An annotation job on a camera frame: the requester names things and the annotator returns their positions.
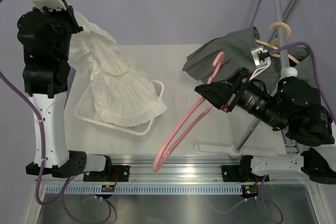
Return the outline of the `grey pleated skirt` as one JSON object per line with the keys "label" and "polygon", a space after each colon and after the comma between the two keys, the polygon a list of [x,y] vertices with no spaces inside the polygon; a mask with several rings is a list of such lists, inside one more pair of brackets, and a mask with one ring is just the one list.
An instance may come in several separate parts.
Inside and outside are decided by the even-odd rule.
{"label": "grey pleated skirt", "polygon": [[[223,52],[224,60],[214,81],[228,78],[240,67],[253,72],[256,67],[250,51],[258,46],[255,40],[259,38],[257,28],[249,27],[210,40],[186,57],[182,70],[193,79],[206,83],[214,71],[213,61],[220,52]],[[300,61],[299,64],[290,61],[298,71],[297,78],[317,88],[309,50],[296,46],[288,49],[288,54]]]}

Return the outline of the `pink plastic hanger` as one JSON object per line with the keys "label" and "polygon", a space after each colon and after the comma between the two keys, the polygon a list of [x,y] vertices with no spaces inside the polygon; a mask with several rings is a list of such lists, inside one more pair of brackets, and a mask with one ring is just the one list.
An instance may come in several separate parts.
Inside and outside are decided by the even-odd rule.
{"label": "pink plastic hanger", "polygon": [[183,118],[178,122],[176,127],[169,134],[163,145],[161,146],[152,166],[152,171],[157,173],[166,160],[171,156],[173,151],[178,147],[178,145],[184,140],[188,133],[193,129],[193,127],[213,108],[210,105],[206,110],[204,110],[196,119],[194,119],[190,125],[181,133],[181,135],[176,139],[174,143],[171,144],[176,134],[182,128],[182,126],[187,122],[187,120],[193,115],[193,113],[205,102],[205,98],[201,97],[197,102],[187,111]]}

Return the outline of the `white skirt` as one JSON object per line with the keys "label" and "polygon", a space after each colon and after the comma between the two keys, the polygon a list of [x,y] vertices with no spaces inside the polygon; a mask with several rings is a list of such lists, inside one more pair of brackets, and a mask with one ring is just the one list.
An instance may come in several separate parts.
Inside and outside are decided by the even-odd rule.
{"label": "white skirt", "polygon": [[166,111],[150,76],[98,25],[74,12],[83,31],[70,41],[69,64],[88,74],[99,118],[121,127],[146,123]]}

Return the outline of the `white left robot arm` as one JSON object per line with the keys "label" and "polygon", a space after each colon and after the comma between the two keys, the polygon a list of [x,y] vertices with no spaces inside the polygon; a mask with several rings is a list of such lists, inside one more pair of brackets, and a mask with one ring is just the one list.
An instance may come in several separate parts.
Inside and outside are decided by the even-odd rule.
{"label": "white left robot arm", "polygon": [[28,175],[67,178],[82,173],[107,181],[113,176],[105,155],[70,151],[65,139],[64,109],[68,91],[68,63],[72,35],[80,33],[74,9],[65,0],[35,6],[17,22],[17,38],[23,45],[24,88],[34,112],[36,152],[26,166]]}

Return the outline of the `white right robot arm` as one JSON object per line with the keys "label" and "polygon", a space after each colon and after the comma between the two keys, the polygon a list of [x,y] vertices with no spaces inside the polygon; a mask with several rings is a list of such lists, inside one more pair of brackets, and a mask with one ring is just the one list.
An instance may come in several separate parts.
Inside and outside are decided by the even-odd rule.
{"label": "white right robot arm", "polygon": [[288,157],[259,157],[247,154],[239,165],[222,166],[226,182],[254,182],[271,174],[306,174],[313,182],[335,184],[335,139],[333,118],[322,106],[320,90],[297,77],[278,81],[275,95],[250,72],[239,68],[229,78],[201,84],[195,91],[215,108],[229,113],[239,107],[269,125],[273,131],[287,129],[291,140],[308,150]]}

